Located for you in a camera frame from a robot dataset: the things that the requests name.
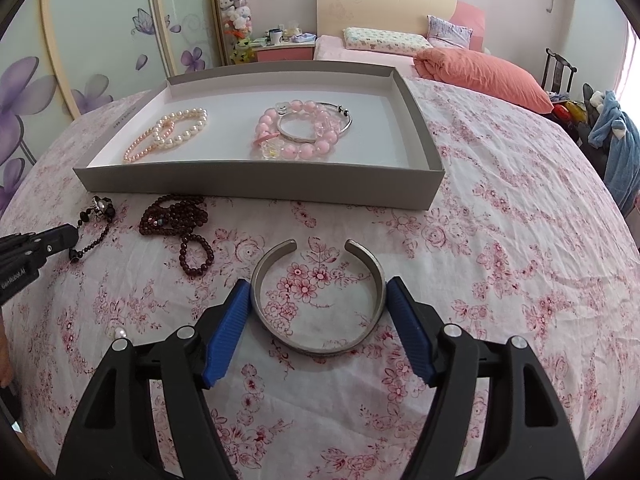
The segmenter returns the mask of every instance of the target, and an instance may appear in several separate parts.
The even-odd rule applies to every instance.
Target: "gray box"
[[[335,146],[331,162],[263,160],[251,152],[262,111],[273,106],[274,99],[296,98],[339,98],[342,102],[336,104],[350,110],[353,124]],[[122,163],[129,144],[159,117],[193,107],[209,112],[209,124],[198,136],[174,150]],[[74,171],[91,192],[239,196],[414,210],[430,207],[444,176],[425,119],[398,71],[341,61],[250,63],[169,78],[107,128]]]

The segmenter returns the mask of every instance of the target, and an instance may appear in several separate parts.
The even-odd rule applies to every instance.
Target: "nightstand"
[[[314,58],[315,41],[293,43],[283,41],[277,45],[254,46],[255,58],[258,61],[294,61]]]

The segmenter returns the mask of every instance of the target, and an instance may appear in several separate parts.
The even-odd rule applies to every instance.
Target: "window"
[[[640,125],[640,44],[631,24],[628,28],[625,64],[616,89],[616,96],[622,110],[631,117],[633,122]]]

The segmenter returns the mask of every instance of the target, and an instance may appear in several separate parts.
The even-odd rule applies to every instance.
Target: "bracelet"
[[[104,217],[107,221],[107,225],[105,225],[103,231],[100,233],[100,236],[89,245],[87,245],[87,247],[85,247],[84,249],[77,251],[75,248],[69,248],[69,261],[71,261],[72,264],[78,263],[82,256],[87,254],[91,249],[93,249],[96,245],[104,240],[104,237],[109,232],[111,222],[113,222],[113,219],[116,216],[116,209],[113,207],[113,203],[111,202],[110,198],[100,198],[98,196],[94,196],[94,198],[92,199],[92,206],[80,212],[78,228],[82,226],[83,223],[88,224],[90,222],[91,213],[94,213],[96,218]]]
[[[195,119],[196,123],[187,130],[184,130],[180,135],[171,137],[171,134],[175,130],[175,123],[177,123],[177,121],[189,119]],[[124,162],[135,162],[145,155],[148,155],[153,150],[174,148],[202,131],[207,125],[207,120],[207,111],[204,108],[192,108],[191,110],[170,113],[169,115],[162,116],[154,126],[149,128],[131,143],[127,148],[127,151],[124,152],[122,160]],[[134,153],[133,151],[136,147],[151,135],[154,136],[154,142],[141,152]]]
[[[160,204],[169,200],[176,203],[169,207]],[[198,206],[204,202],[201,196],[181,196],[175,194],[164,195],[158,198],[149,207],[140,219],[138,230],[141,235],[165,235],[180,237],[180,266],[187,276],[201,276],[213,264],[214,255],[211,245],[200,235],[193,234],[196,227],[202,227],[209,219],[207,212]],[[189,267],[186,263],[187,244],[190,241],[198,242],[207,253],[207,259],[200,267]]]
[[[283,120],[291,116],[310,120],[314,128],[314,138],[298,137],[285,131]],[[299,157],[302,160],[309,160],[313,156],[329,153],[331,147],[338,142],[352,122],[346,108],[331,103],[314,101],[303,103],[300,100],[277,103],[275,108],[265,110],[258,120],[254,144],[260,146],[264,158],[295,160]]]
[[[254,273],[251,276],[251,303],[254,306],[255,313],[258,315],[260,321],[263,323],[266,329],[271,332],[271,335],[273,335],[274,338],[278,339],[286,346],[293,348],[300,353],[311,356],[332,356],[348,352],[349,350],[362,343],[364,339],[373,331],[373,329],[375,329],[380,316],[382,316],[382,311],[385,309],[386,283],[382,266],[380,266],[380,263],[376,259],[376,257],[359,243],[356,243],[353,240],[347,240],[345,242],[345,250],[349,251],[367,266],[367,269],[369,269],[369,272],[371,272],[371,275],[373,276],[373,279],[376,283],[376,306],[374,307],[373,316],[371,317],[371,320],[369,321],[369,324],[365,328],[364,332],[353,341],[342,345],[339,348],[331,348],[327,350],[320,348],[310,348],[307,346],[298,345],[290,341],[289,339],[284,338],[282,334],[280,334],[273,327],[273,325],[269,323],[267,317],[264,314],[264,310],[262,309],[262,305],[260,304],[260,290],[262,288],[262,281],[267,275],[268,270],[281,257],[285,256],[286,254],[292,253],[297,248],[298,244],[295,240],[287,240],[286,242],[283,242],[272,248],[261,258],[261,260],[255,266]]]

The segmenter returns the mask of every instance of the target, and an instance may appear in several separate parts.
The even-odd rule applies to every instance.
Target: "blue clothing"
[[[589,134],[589,144],[600,148],[612,128],[625,127],[626,134],[622,139],[611,136],[604,174],[604,184],[623,216],[633,209],[640,190],[640,133],[631,118],[620,109],[616,95],[609,90],[605,95],[604,110]]]

